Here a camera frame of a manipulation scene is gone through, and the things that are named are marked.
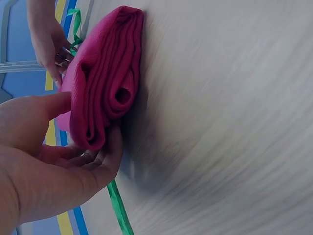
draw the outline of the blue stripe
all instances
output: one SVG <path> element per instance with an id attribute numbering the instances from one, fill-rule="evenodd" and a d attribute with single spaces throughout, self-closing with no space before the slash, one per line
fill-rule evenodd
<path id="1" fill-rule="evenodd" d="M 80 235 L 88 235 L 87 227 L 84 221 L 82 209 L 76 207 L 73 209 Z"/>
<path id="2" fill-rule="evenodd" d="M 61 140 L 61 146 L 67 146 L 67 133 L 65 131 L 60 131 L 60 140 Z"/>
<path id="3" fill-rule="evenodd" d="M 77 3 L 77 0 L 69 0 L 67 13 L 68 13 L 68 10 L 74 9 L 76 7 L 76 3 Z M 73 16 L 67 16 L 64 20 L 63 30 L 64 30 L 66 38 L 68 38 L 69 28 L 72 22 L 72 18 Z"/>

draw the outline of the folded pink towel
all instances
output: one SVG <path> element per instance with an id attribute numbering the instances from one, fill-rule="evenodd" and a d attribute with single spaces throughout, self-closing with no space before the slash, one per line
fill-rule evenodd
<path id="1" fill-rule="evenodd" d="M 139 84 L 143 12 L 121 6 L 81 44 L 60 91 L 72 91 L 71 111 L 57 117 L 83 149 L 98 150 L 105 128 L 132 105 Z"/>

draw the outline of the table surface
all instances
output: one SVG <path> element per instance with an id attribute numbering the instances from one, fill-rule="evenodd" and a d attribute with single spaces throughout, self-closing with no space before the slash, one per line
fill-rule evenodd
<path id="1" fill-rule="evenodd" d="M 117 177 L 134 233 L 313 234 L 313 1 L 95 0 L 88 32 L 120 5 L 146 14 Z M 106 189 L 82 210 L 121 234 Z"/>

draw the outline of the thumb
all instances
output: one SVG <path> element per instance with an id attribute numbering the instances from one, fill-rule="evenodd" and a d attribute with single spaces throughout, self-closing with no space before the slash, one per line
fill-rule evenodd
<path id="1" fill-rule="evenodd" d="M 71 92 L 58 92 L 56 94 L 40 97 L 43 108 L 48 114 L 49 120 L 66 113 L 71 109 Z"/>
<path id="2" fill-rule="evenodd" d="M 49 61 L 46 65 L 44 65 L 48 70 L 51 78 L 54 80 L 57 88 L 60 88 L 62 85 L 61 74 L 59 73 L 58 67 L 55 64 L 54 60 Z"/>

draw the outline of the hand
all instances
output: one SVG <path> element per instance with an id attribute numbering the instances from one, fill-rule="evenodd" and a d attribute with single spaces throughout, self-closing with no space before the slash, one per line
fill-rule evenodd
<path id="1" fill-rule="evenodd" d="M 0 105 L 0 207 L 6 211 L 3 208 L 9 205 L 14 225 L 77 207 L 117 175 L 122 156 L 117 126 L 108 130 L 102 150 L 83 156 L 84 150 L 75 145 L 42 144 L 49 121 L 69 111 L 70 104 L 70 93 L 63 92 Z M 0 221 L 6 224 L 9 218 L 1 211 Z"/>
<path id="2" fill-rule="evenodd" d="M 42 16 L 37 20 L 36 24 L 29 27 L 36 58 L 39 64 L 46 67 L 59 88 L 62 84 L 61 74 L 66 73 L 74 58 L 69 52 L 71 43 L 55 17 Z"/>

